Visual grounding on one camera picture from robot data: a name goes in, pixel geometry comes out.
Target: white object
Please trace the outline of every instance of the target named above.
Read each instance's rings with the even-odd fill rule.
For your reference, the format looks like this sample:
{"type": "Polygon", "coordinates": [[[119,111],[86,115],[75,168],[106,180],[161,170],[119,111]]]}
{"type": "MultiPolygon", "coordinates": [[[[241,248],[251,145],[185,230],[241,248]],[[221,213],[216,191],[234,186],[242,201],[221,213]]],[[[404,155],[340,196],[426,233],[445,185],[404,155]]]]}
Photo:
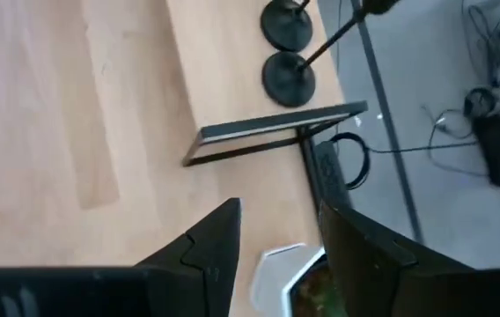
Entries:
{"type": "Polygon", "coordinates": [[[324,253],[303,243],[264,252],[250,290],[254,308],[267,317],[291,317],[291,288],[324,253]]]}

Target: round black base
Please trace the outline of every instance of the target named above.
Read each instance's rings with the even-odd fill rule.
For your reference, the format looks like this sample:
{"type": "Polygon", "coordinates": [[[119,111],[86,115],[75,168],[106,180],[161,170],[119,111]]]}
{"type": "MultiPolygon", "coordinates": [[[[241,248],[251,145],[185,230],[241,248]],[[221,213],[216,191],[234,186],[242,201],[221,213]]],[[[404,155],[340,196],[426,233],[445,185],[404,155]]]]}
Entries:
{"type": "Polygon", "coordinates": [[[308,13],[296,13],[299,4],[292,0],[272,0],[261,13],[261,30],[269,43],[279,50],[298,52],[313,36],[308,13]]]}
{"type": "Polygon", "coordinates": [[[284,107],[300,107],[313,97],[313,69],[297,70],[304,62],[303,57],[291,52],[275,53],[266,61],[261,81],[271,99],[284,107]]]}

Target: gray floor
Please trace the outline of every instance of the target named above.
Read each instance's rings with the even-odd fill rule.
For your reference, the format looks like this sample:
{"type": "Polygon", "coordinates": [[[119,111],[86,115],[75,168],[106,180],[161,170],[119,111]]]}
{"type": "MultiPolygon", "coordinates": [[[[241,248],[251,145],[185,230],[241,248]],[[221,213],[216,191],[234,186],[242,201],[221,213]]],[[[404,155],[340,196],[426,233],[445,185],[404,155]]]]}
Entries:
{"type": "MultiPolygon", "coordinates": [[[[338,0],[319,0],[327,34],[338,26],[338,0]]],[[[460,2],[401,0],[382,17],[369,17],[367,29],[383,80],[388,107],[401,148],[425,146],[434,115],[461,108],[467,92],[479,84],[471,66],[463,33],[460,2]]],[[[342,23],[352,12],[342,0],[342,23]]],[[[370,110],[341,124],[340,131],[362,136],[372,148],[390,149],[388,131],[357,28],[340,40],[339,76],[347,101],[367,100],[370,110]]],[[[448,119],[460,129],[463,120],[448,119]]],[[[334,131],[319,136],[326,140],[334,131]]],[[[457,141],[438,136],[435,144],[457,141]]],[[[486,173],[476,147],[434,151],[440,162],[486,173]]],[[[372,154],[368,181],[351,192],[355,208],[409,237],[412,222],[393,155],[372,154]]],[[[361,152],[354,144],[340,145],[340,161],[348,181],[359,170],[361,152]]],[[[476,268],[500,268],[500,188],[486,178],[451,173],[432,165],[425,152],[402,154],[410,193],[427,246],[476,268]]]]}

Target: black pole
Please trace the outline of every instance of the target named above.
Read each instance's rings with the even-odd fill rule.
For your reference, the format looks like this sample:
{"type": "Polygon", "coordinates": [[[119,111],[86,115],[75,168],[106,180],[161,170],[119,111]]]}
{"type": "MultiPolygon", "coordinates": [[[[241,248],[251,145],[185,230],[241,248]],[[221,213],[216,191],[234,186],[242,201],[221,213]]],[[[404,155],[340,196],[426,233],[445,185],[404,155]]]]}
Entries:
{"type": "Polygon", "coordinates": [[[321,56],[324,52],[327,51],[328,48],[330,48],[336,41],[338,41],[347,31],[352,28],[356,23],[361,22],[364,20],[365,16],[367,16],[367,12],[364,10],[356,11],[354,13],[354,16],[340,29],[338,32],[336,32],[328,41],[316,51],[314,52],[311,57],[307,58],[306,61],[302,64],[300,64],[297,67],[298,71],[303,71],[307,67],[311,65],[312,62],[314,62],[319,56],[321,56]]]}
{"type": "Polygon", "coordinates": [[[304,0],[303,3],[301,3],[301,5],[299,5],[297,9],[295,9],[295,14],[300,14],[310,2],[311,0],[304,0]]]}

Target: wooden desk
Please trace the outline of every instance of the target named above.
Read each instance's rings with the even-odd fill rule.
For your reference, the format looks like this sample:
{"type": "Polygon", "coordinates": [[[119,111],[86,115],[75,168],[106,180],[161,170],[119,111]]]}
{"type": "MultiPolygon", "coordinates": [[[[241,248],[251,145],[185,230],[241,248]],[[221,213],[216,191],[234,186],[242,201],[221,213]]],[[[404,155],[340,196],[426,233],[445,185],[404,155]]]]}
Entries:
{"type": "Polygon", "coordinates": [[[181,167],[194,125],[172,30],[163,0],[0,1],[0,265],[131,265],[237,196],[232,315],[255,315],[260,252],[319,243],[303,161],[181,167]]]}

